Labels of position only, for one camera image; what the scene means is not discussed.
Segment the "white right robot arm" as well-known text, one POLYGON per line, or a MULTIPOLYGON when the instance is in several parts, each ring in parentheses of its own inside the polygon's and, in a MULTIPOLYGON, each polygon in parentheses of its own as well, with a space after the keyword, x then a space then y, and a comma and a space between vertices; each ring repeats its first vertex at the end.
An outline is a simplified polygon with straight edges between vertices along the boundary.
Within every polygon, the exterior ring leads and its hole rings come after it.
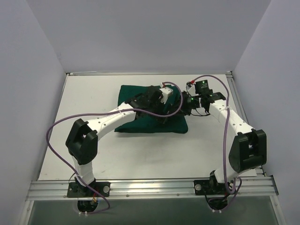
POLYGON ((267 162, 267 135, 263 130, 256 130, 247 124, 230 106, 229 100, 220 92, 189 95, 182 93, 181 111, 190 115, 192 110, 204 108, 223 127, 222 166, 211 173, 208 188, 217 194, 225 188, 226 181, 232 181, 240 174, 255 169, 267 162))

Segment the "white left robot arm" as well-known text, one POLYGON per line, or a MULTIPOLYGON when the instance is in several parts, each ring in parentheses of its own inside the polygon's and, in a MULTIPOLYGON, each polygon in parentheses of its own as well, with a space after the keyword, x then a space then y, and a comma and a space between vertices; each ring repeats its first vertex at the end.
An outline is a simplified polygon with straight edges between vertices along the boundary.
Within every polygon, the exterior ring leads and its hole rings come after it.
POLYGON ((164 122, 179 114, 184 102, 177 87, 149 86, 144 92, 126 98, 115 109, 84 121, 77 119, 67 136, 66 147, 75 164, 78 192, 90 196, 95 190, 92 161, 98 153, 98 141, 118 127, 146 116, 164 122))

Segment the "green surgical drape cloth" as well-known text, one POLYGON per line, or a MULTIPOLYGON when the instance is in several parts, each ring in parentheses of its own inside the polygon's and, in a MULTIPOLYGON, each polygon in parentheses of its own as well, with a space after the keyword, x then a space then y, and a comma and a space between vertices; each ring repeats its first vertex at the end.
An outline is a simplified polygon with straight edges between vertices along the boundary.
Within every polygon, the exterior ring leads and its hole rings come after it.
MULTIPOLYGON (((136 94, 146 91, 146 86, 122 85, 118 95, 120 105, 124 101, 134 97, 136 94)), ((146 114, 140 119, 123 124, 117 127, 115 132, 119 133, 177 133, 188 132, 188 125, 183 115, 169 117, 165 124, 159 124, 156 117, 146 114)))

